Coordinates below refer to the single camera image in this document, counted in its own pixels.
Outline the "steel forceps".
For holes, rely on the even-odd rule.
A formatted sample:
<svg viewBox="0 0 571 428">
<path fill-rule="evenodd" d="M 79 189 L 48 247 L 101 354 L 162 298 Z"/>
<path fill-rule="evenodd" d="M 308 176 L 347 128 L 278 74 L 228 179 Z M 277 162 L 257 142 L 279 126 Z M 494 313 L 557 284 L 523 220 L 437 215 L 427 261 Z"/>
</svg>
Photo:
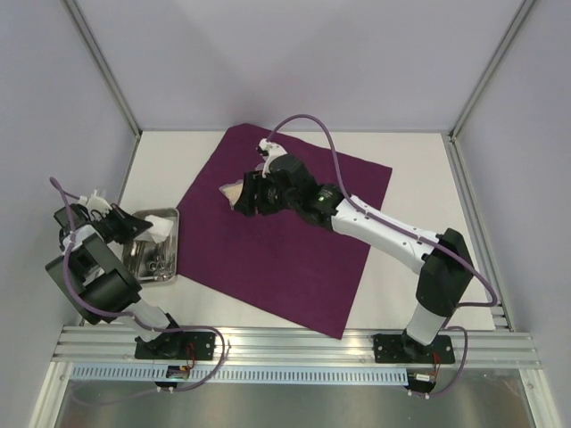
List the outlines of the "steel forceps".
<svg viewBox="0 0 571 428">
<path fill-rule="evenodd" d="M 171 258 L 154 258 L 145 263 L 147 270 L 154 276 L 166 276 L 171 271 Z"/>
</svg>

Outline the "gauze packet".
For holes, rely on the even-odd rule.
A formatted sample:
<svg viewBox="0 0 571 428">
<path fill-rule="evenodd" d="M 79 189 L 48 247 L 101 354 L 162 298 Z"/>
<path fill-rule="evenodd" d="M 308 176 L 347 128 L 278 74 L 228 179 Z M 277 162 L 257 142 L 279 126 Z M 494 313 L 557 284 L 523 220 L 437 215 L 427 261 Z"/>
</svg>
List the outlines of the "gauze packet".
<svg viewBox="0 0 571 428">
<path fill-rule="evenodd" d="M 219 188 L 220 192 L 228 200 L 228 204 L 233 209 L 239 201 L 244 189 L 244 180 L 239 179 L 235 183 L 226 184 Z"/>
</svg>

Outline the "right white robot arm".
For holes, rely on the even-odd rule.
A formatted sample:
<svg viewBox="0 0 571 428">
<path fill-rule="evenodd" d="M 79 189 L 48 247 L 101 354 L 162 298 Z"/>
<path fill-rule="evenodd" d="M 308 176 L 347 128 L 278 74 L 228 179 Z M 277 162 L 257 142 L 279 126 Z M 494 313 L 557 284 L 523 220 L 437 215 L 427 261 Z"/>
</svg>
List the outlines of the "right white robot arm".
<svg viewBox="0 0 571 428">
<path fill-rule="evenodd" d="M 461 233 L 449 228 L 436 234 L 399 223 L 337 185 L 318 183 L 291 154 L 268 157 L 261 169 L 244 173 L 222 192 L 246 217 L 291 210 L 306 223 L 366 243 L 417 274 L 417 306 L 398 348 L 411 360 L 424 360 L 434 351 L 438 332 L 474 276 Z"/>
</svg>

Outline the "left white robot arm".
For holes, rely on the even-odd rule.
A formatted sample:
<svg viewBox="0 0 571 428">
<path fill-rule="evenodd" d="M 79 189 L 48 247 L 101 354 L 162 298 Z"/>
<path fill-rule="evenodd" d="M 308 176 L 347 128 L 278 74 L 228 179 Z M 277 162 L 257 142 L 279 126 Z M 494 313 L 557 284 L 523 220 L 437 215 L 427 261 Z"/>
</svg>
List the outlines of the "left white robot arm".
<svg viewBox="0 0 571 428">
<path fill-rule="evenodd" d="M 186 349 L 187 337 L 173 317 L 140 296 L 142 286 L 109 248 L 151 230 L 152 218 L 136 218 L 113 204 L 91 219 L 79 203 L 54 213 L 60 226 L 62 255 L 46 264 L 46 272 L 91 325 L 120 321 L 137 332 L 137 358 L 175 359 Z"/>
</svg>

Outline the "white gauze pad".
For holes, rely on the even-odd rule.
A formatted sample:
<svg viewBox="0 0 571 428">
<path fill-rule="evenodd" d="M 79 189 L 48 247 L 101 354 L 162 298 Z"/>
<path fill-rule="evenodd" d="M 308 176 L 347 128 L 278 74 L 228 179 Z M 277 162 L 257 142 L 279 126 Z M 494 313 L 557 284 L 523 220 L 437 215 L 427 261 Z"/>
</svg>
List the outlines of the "white gauze pad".
<svg viewBox="0 0 571 428">
<path fill-rule="evenodd" d="M 154 215 L 146 216 L 145 221 L 151 223 L 152 226 L 136 237 L 138 241 L 163 243 L 170 236 L 174 226 L 172 220 Z"/>
</svg>

